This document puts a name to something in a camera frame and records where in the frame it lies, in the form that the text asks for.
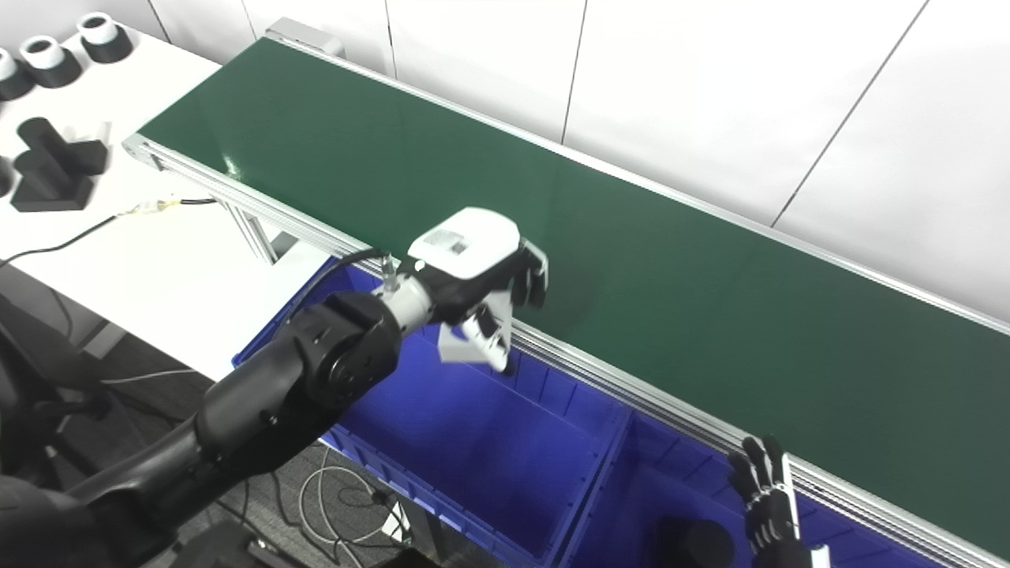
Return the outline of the left robot hand, white-black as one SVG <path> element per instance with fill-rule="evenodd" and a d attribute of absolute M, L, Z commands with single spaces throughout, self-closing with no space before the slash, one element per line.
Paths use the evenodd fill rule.
<path fill-rule="evenodd" d="M 398 269 L 401 290 L 388 305 L 405 334 L 439 326 L 443 362 L 476 362 L 507 373 L 514 307 L 544 305 L 548 256 L 509 217 L 465 207 L 416 238 Z"/>

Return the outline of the right robot hand, white-black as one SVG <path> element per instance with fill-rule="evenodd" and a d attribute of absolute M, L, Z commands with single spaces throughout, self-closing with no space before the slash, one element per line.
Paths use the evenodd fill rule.
<path fill-rule="evenodd" d="M 753 567 L 830 567 L 829 547 L 801 537 L 792 464 L 773 435 L 747 436 L 728 453 L 729 485 L 743 501 Z"/>

